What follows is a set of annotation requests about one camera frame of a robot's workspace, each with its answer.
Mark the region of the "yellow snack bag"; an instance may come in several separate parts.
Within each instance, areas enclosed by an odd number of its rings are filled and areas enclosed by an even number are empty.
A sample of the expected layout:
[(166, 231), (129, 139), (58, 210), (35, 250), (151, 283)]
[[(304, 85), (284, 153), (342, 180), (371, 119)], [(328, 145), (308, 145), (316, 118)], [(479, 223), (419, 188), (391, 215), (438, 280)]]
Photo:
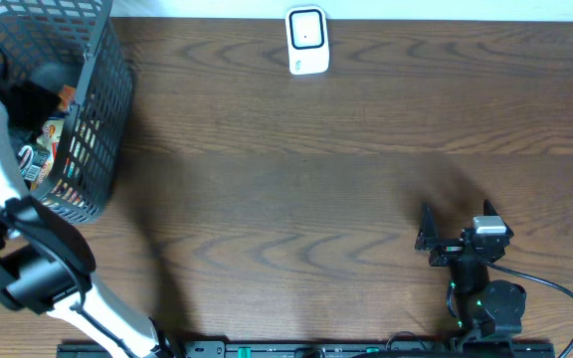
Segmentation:
[(31, 184), (31, 190), (36, 190), (39, 185), (48, 177), (56, 160), (57, 150), (64, 127), (63, 119), (49, 119), (42, 125), (42, 133), (38, 136), (37, 144), (46, 149), (50, 156), (44, 162), (39, 176)]

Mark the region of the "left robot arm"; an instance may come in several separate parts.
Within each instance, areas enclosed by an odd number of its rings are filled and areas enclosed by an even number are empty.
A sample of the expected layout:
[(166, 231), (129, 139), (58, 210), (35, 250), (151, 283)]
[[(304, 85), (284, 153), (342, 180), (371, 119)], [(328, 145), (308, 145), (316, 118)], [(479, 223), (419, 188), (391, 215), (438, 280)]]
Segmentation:
[(35, 200), (18, 168), (0, 90), (0, 303), (63, 320), (113, 357), (182, 357), (184, 350), (96, 274), (86, 240)]

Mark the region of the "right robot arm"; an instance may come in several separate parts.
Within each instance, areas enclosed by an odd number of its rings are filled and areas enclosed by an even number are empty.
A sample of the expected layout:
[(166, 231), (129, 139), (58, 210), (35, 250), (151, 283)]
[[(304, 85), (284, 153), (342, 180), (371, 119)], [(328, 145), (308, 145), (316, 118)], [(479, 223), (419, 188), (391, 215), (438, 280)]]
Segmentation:
[(430, 266), (449, 269), (447, 305), (462, 331), (451, 340), (458, 352), (474, 343), (508, 339), (522, 330), (525, 289), (507, 280), (492, 280), (488, 273), (489, 266), (505, 255), (512, 237), (513, 231), (490, 201), (484, 201), (483, 213), (452, 239), (439, 236), (430, 207), (422, 207), (415, 249), (430, 253)]

